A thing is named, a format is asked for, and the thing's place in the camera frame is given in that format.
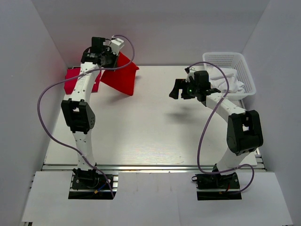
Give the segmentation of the red t-shirt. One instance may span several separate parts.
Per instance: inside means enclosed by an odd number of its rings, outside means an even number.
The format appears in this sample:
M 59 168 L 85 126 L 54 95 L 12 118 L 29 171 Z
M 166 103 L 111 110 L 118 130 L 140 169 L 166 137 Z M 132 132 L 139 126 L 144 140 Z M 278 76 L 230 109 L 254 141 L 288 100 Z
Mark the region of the red t-shirt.
M 122 69 L 115 71 L 105 70 L 100 81 L 125 95 L 132 96 L 134 94 L 135 76 L 138 70 L 139 67 L 131 62 Z

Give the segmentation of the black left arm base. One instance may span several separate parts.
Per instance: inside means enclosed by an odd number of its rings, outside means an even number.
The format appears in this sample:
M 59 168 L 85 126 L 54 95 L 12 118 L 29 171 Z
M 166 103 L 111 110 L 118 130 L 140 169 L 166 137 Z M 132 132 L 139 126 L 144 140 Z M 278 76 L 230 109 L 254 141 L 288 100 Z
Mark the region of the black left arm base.
M 68 194 L 69 200 L 113 200 L 109 185 L 103 175 L 94 181 L 79 178 L 73 174 Z

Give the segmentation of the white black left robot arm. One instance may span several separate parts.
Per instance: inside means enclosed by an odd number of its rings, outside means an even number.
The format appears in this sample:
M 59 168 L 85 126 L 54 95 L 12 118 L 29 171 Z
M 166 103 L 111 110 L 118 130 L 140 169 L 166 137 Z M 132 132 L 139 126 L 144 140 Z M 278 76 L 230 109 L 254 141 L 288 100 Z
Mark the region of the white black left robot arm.
M 96 162 L 92 151 L 92 128 L 95 125 L 95 114 L 89 105 L 94 82 L 100 68 L 115 68 L 124 41 L 112 38 L 105 45 L 105 38 L 92 37 L 91 47 L 87 48 L 81 58 L 79 74 L 75 88 L 68 100 L 61 103 L 67 126 L 70 128 L 79 150 L 78 165 L 73 170 L 79 182 L 89 188 L 99 184 L 99 176 L 93 167 Z

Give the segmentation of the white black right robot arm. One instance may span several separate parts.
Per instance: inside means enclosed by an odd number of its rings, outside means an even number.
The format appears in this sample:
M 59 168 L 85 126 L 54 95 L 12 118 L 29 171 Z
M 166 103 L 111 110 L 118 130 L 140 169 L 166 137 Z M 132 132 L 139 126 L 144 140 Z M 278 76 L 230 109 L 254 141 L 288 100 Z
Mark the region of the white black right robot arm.
M 212 181 L 222 188 L 229 183 L 229 175 L 240 168 L 242 160 L 263 144 L 259 113 L 247 111 L 227 99 L 227 95 L 212 88 L 207 71 L 185 68 L 187 77 L 176 79 L 169 94 L 173 99 L 197 99 L 205 107 L 218 114 L 227 123 L 227 149 L 215 165 Z

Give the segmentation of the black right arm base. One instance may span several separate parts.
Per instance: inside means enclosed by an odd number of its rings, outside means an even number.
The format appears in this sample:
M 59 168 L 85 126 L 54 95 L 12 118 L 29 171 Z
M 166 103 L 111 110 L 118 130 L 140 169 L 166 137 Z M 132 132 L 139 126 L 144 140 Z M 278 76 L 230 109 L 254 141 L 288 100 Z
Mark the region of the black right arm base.
M 196 174 L 191 180 L 197 185 L 198 201 L 242 199 L 237 173 L 229 175 Z

